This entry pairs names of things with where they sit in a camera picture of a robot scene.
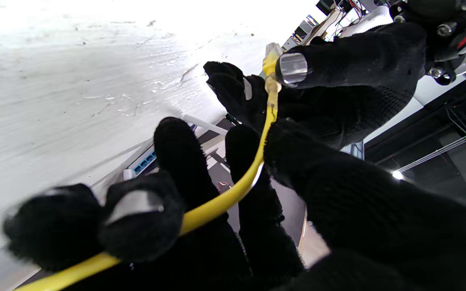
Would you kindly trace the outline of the left black gloved robot hand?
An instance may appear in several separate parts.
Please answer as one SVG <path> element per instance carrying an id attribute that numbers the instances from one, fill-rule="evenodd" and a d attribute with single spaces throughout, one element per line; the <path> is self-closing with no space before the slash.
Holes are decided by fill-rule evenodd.
<path id="1" fill-rule="evenodd" d="M 418 24 L 392 23 L 291 48 L 277 62 L 277 117 L 337 150 L 364 140 L 413 98 L 425 74 L 426 40 Z"/>

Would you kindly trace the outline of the right black gloved robot hand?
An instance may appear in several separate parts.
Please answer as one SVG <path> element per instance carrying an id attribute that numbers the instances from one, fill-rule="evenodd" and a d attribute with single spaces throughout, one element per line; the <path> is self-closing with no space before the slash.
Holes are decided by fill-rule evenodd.
<path id="1" fill-rule="evenodd" d="M 218 197 L 183 120 L 154 133 L 159 171 L 109 187 L 50 188 L 2 223 L 8 250 L 59 272 L 101 252 L 121 262 L 68 291 L 466 291 L 466 206 L 397 181 L 286 120 L 239 203 L 179 237 L 183 214 Z"/>

